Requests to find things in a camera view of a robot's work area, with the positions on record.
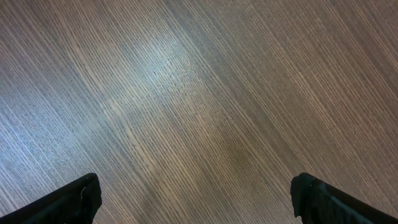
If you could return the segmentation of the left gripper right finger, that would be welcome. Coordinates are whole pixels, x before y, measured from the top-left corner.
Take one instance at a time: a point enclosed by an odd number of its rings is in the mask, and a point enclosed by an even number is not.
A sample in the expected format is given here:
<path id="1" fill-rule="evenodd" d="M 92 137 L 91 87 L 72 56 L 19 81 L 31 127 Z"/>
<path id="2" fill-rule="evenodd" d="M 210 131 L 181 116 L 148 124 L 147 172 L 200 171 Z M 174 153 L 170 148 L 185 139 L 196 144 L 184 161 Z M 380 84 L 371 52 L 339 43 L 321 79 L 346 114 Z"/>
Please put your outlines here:
<path id="1" fill-rule="evenodd" d="M 292 179 L 290 195 L 303 224 L 397 224 L 397 218 L 306 172 Z"/>

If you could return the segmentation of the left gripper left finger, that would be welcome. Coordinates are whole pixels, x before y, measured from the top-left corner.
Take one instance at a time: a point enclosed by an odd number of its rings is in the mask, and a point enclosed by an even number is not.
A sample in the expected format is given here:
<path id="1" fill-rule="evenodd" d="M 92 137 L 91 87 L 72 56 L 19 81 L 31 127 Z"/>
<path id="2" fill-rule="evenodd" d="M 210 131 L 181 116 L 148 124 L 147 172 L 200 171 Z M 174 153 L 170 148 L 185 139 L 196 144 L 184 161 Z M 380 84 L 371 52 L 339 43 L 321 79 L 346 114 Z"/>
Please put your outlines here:
<path id="1" fill-rule="evenodd" d="M 101 205 L 101 187 L 98 176 L 95 173 L 89 173 L 1 217 L 1 224 L 92 224 Z"/>

